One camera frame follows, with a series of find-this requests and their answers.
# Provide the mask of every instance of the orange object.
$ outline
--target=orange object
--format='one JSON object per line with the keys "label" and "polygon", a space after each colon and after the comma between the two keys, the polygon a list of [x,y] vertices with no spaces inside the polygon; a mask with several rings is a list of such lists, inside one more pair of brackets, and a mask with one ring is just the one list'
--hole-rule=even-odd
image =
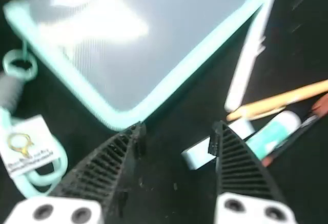
{"label": "orange object", "polygon": [[286,142],[285,145],[282,147],[278,148],[276,151],[273,151],[270,155],[268,155],[266,158],[262,160],[262,164],[265,167],[268,167],[275,158],[277,158],[280,154],[282,154],[287,147],[291,146],[299,136],[301,136],[305,131],[307,131],[311,125],[313,125],[316,121],[318,121],[320,118],[324,117],[325,115],[328,114],[328,94],[320,98],[313,106],[311,110],[310,117],[314,115],[314,119],[311,120],[311,122],[304,127],[301,126],[298,132],[298,135],[293,138],[292,141]]}
{"label": "orange object", "polygon": [[276,109],[293,104],[310,97],[314,97],[328,91],[328,79],[305,87],[285,92],[273,97],[269,97],[248,105],[243,105],[235,112],[227,116],[227,121],[232,121],[240,117],[252,118],[264,113],[272,112]]}

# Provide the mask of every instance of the black background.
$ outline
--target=black background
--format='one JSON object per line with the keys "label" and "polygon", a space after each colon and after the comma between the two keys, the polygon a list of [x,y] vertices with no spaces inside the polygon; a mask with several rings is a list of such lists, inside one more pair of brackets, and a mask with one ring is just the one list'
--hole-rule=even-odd
{"label": "black background", "polygon": [[[8,1],[0,0],[0,5]],[[328,77],[327,0],[303,0],[293,10],[298,1],[275,1],[263,43],[266,50],[257,58],[243,103]],[[248,26],[249,22],[146,120],[148,153],[137,168],[122,223],[213,223],[214,165],[191,172],[180,153],[207,136],[214,121],[225,118],[223,105]],[[0,38],[0,55],[21,46],[3,15]],[[41,63],[37,79],[25,87],[15,116],[37,114],[43,115],[64,145],[69,170],[114,134]],[[260,129],[270,118],[253,124]],[[326,223],[327,125],[324,118],[269,168],[299,223]],[[23,197],[1,165],[0,221],[20,200]]]}

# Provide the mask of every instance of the key ring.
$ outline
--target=key ring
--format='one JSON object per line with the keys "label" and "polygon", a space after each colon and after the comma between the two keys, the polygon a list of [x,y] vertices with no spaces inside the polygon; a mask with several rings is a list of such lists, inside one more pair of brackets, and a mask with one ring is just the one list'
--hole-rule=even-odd
{"label": "key ring", "polygon": [[[26,139],[26,144],[23,147],[15,147],[12,145],[12,140],[13,138],[17,137],[17,136],[22,136]],[[7,143],[8,146],[11,150],[21,153],[23,155],[23,157],[25,158],[31,158],[31,155],[28,152],[28,148],[32,145],[34,145],[34,143],[31,140],[31,137],[28,134],[25,133],[11,133],[9,134],[8,138],[7,138]]]}

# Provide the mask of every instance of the pencil case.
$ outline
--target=pencil case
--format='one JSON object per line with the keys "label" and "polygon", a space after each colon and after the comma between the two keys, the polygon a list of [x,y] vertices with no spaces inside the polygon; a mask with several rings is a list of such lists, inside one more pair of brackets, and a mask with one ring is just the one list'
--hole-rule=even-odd
{"label": "pencil case", "polygon": [[263,0],[12,0],[30,51],[107,127],[145,120]]}

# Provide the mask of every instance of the white label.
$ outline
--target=white label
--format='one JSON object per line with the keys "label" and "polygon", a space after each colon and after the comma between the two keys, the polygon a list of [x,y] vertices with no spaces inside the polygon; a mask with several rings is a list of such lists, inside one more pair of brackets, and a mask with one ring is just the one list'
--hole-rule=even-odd
{"label": "white label", "polygon": [[11,178],[40,168],[60,156],[40,115],[11,127],[1,137],[0,154]]}

